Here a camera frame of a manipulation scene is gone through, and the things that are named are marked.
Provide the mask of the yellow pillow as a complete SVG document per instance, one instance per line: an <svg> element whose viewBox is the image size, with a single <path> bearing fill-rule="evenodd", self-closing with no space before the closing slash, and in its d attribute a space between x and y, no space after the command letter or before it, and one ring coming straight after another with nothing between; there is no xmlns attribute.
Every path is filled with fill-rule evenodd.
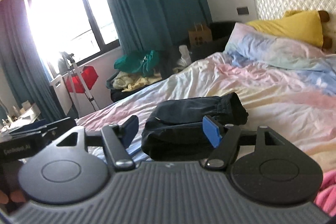
<svg viewBox="0 0 336 224"><path fill-rule="evenodd" d="M329 50L333 46L333 40L323 34L322 26L329 21L330 15L324 10L289 10L281 19L252 20L247 25L258 32L299 40Z"/></svg>

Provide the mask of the yellow clothes pile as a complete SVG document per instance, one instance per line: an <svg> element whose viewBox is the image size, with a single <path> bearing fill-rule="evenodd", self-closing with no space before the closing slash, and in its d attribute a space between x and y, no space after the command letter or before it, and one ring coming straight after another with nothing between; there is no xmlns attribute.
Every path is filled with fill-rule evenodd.
<svg viewBox="0 0 336 224"><path fill-rule="evenodd" d="M119 72L111 81L112 87L121 92L132 92L162 80L159 73L153 76L142 76L134 73Z"/></svg>

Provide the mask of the pastel tie-dye pillow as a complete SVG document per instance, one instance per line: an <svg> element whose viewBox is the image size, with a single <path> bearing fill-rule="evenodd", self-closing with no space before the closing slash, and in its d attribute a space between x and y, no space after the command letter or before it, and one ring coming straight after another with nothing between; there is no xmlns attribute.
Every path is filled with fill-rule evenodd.
<svg viewBox="0 0 336 224"><path fill-rule="evenodd" d="M236 23L224 52L283 69L335 72L335 54L327 55L307 43L272 36Z"/></svg>

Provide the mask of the black shorts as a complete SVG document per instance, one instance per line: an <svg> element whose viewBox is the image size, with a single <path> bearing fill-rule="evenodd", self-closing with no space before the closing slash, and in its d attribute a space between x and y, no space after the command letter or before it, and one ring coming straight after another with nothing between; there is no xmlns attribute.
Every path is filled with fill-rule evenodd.
<svg viewBox="0 0 336 224"><path fill-rule="evenodd" d="M209 115L222 125L244 125L248 112L236 93L161 102L146 120L141 148L155 161L206 158L213 147L202 129Z"/></svg>

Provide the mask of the brown paper bag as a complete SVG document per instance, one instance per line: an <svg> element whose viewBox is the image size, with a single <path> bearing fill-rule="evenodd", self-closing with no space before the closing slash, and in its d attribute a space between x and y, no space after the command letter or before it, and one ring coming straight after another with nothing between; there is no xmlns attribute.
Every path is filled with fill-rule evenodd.
<svg viewBox="0 0 336 224"><path fill-rule="evenodd" d="M202 46L212 42L212 40L211 30L206 24L194 24L194 27L189 30L189 41L192 47Z"/></svg>

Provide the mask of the black wall switch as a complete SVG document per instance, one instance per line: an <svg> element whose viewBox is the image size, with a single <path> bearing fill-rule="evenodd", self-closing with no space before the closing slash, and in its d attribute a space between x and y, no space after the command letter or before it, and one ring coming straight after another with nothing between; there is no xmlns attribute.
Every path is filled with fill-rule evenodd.
<svg viewBox="0 0 336 224"><path fill-rule="evenodd" d="M236 11L238 15L249 15L249 10L247 6L244 7L237 7Z"/></svg>

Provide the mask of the white tripod stand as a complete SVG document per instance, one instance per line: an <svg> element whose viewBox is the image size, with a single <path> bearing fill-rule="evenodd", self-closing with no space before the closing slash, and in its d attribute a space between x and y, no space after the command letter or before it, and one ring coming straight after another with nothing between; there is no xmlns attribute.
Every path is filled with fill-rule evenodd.
<svg viewBox="0 0 336 224"><path fill-rule="evenodd" d="M78 99L79 94L84 94L94 111L100 110L91 90L98 80L98 74L93 66L84 66L80 69L74 60L74 54L66 52L60 53L63 58L63 64L66 67L67 78L65 84L69 94L73 94L73 102L79 117L81 117L81 108Z"/></svg>

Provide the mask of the pastel tie-dye bed sheet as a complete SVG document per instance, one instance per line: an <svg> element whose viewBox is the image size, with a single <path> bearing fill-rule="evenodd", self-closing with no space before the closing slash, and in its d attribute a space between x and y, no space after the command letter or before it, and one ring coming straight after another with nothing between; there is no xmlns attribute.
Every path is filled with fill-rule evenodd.
<svg viewBox="0 0 336 224"><path fill-rule="evenodd" d="M306 84L294 71L257 62L236 67L224 53L199 60L76 123L97 131L136 115L143 127L160 102L232 92L248 112L246 129L267 125L312 157L324 172L335 168L335 96Z"/></svg>

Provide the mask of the green cloth bag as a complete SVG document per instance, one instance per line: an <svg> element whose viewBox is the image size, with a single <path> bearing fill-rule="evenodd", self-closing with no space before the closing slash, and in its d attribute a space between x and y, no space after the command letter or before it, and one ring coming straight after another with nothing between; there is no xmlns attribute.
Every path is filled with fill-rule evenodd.
<svg viewBox="0 0 336 224"><path fill-rule="evenodd" d="M157 51L133 51L117 59L114 62L114 69L147 77L154 75L154 69L158 64L159 53Z"/></svg>

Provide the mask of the teal curtain left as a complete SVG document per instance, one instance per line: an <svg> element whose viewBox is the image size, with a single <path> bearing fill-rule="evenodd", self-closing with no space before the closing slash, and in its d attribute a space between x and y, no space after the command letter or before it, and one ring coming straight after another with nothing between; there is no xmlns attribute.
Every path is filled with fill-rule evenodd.
<svg viewBox="0 0 336 224"><path fill-rule="evenodd" d="M65 117L34 44L24 0L1 0L1 66L19 106L35 103L49 122Z"/></svg>

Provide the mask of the white heater panel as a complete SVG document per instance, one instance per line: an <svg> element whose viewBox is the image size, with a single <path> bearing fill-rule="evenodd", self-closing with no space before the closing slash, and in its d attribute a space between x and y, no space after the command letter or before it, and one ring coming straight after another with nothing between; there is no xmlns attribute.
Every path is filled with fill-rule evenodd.
<svg viewBox="0 0 336 224"><path fill-rule="evenodd" d="M72 107L72 100L68 93L66 84L61 75L57 75L51 82L55 94L58 98L60 106L62 107L64 114L69 114Z"/></svg>

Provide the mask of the pink cloth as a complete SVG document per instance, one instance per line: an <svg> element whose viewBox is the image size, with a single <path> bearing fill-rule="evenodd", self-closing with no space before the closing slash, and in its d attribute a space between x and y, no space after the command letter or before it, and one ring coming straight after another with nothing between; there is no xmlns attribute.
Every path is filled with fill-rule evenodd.
<svg viewBox="0 0 336 224"><path fill-rule="evenodd" d="M314 203L329 216L334 217L336 212L336 170L323 174L322 184Z"/></svg>

